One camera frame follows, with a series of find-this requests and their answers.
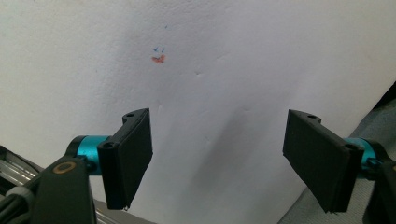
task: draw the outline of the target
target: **gray fabric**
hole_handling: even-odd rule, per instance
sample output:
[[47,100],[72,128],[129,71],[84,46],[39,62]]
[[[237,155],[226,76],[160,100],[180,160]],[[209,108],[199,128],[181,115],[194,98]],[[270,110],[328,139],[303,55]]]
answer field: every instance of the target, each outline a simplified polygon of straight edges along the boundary
[[[371,138],[379,142],[391,158],[396,158],[396,100],[370,112],[351,137]],[[361,224],[374,182],[358,179],[347,213],[325,214],[309,189],[306,189],[289,212],[278,222]]]

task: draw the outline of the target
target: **red mark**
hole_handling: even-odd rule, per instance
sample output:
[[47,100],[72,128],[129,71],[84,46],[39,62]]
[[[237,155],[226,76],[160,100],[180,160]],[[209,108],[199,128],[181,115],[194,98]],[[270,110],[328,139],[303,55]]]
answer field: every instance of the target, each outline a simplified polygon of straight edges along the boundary
[[162,54],[159,58],[152,57],[151,60],[154,61],[155,63],[164,63],[165,55]]

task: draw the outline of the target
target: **white surface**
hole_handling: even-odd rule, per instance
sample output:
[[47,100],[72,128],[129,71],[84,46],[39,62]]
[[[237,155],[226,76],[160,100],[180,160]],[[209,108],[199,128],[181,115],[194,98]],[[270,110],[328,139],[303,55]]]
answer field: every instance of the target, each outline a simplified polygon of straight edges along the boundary
[[288,109],[351,133],[396,79],[395,5],[2,1],[0,143],[47,166],[149,107],[154,157],[130,212],[276,223],[304,189],[282,157]]

